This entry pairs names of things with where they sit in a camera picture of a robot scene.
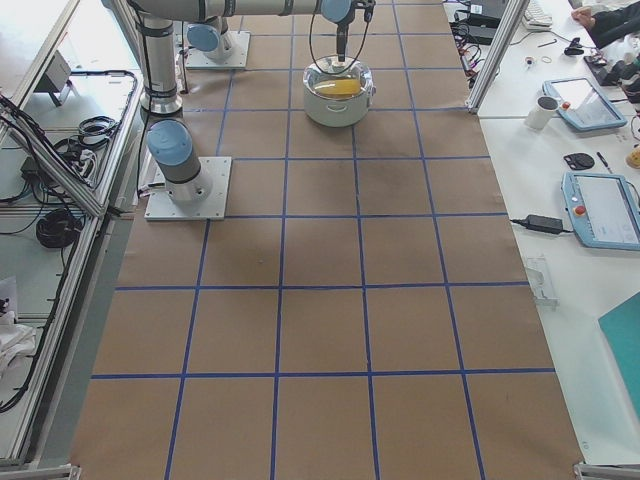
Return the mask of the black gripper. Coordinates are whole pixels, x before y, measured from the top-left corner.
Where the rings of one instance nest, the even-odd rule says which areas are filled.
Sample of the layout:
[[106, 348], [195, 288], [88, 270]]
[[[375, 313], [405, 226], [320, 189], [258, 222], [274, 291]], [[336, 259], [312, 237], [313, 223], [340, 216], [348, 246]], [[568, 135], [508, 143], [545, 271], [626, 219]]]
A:
[[347, 12], [342, 18], [336, 21], [336, 55], [339, 62], [346, 60], [348, 44], [348, 29], [350, 25], [350, 13]]

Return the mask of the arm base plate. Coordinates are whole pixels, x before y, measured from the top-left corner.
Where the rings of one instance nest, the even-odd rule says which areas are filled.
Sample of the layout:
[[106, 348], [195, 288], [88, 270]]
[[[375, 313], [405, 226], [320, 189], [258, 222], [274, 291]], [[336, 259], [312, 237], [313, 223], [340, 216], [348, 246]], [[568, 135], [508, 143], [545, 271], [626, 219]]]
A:
[[186, 68], [192, 70], [244, 70], [247, 65], [251, 34], [231, 31], [220, 34], [215, 29], [190, 29], [186, 34], [188, 54]]
[[200, 157], [199, 174], [187, 183], [167, 181], [157, 167], [154, 188], [147, 197], [148, 221], [224, 220], [232, 170], [231, 157]]

